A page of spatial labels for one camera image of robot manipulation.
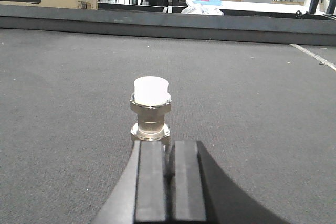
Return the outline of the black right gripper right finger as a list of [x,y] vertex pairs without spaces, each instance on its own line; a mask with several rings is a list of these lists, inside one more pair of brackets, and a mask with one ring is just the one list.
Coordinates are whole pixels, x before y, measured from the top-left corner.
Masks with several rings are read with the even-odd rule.
[[170,170],[170,223],[285,223],[232,181],[201,141],[176,141]]

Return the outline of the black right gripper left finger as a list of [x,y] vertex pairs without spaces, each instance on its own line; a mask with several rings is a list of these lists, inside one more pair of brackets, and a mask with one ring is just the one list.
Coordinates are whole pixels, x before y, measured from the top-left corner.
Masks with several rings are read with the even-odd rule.
[[135,141],[129,161],[93,223],[166,223],[164,150]]

